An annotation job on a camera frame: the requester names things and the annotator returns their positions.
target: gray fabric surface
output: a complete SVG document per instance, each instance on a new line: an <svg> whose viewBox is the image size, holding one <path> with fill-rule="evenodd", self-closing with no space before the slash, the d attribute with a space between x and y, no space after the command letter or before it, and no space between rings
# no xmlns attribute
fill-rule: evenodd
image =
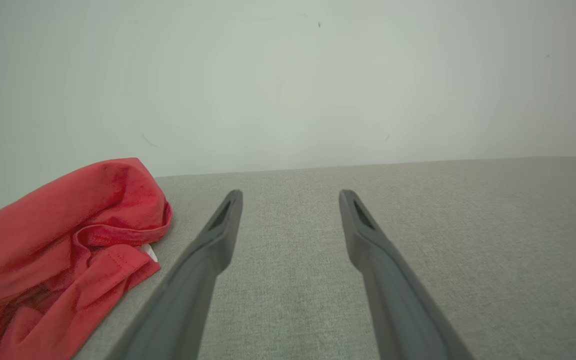
<svg viewBox="0 0 576 360"><path fill-rule="evenodd" d="M576 158L419 162L157 179L174 210L138 285L77 354L102 359L231 189L244 194L202 360L377 359L338 193L352 189L476 358L576 359Z"/></svg>

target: clothing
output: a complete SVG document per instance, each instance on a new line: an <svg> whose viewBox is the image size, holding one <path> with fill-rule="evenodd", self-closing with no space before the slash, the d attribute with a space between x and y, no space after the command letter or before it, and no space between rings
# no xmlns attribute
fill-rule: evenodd
<svg viewBox="0 0 576 360"><path fill-rule="evenodd" d="M0 360L72 357L160 269L172 210L137 158L73 171L0 210Z"/></svg>

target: crumpled red fabric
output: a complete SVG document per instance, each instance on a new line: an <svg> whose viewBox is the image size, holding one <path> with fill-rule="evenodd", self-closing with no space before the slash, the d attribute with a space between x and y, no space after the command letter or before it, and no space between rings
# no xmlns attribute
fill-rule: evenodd
<svg viewBox="0 0 576 360"><path fill-rule="evenodd" d="M73 171L0 210L0 360L66 360L160 269L172 210L137 158Z"/></svg>

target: red cloth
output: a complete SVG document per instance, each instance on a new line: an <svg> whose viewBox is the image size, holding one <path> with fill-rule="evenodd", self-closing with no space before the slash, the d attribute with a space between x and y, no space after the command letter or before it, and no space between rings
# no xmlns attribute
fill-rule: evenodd
<svg viewBox="0 0 576 360"><path fill-rule="evenodd" d="M66 360L160 269L172 210L136 158L73 171L0 210L0 360Z"/></svg>

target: wall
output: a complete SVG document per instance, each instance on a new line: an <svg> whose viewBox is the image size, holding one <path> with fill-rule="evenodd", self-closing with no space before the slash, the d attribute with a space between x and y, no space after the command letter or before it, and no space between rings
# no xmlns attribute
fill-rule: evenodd
<svg viewBox="0 0 576 360"><path fill-rule="evenodd" d="M155 176L576 156L576 1L0 0L0 207Z"/></svg>

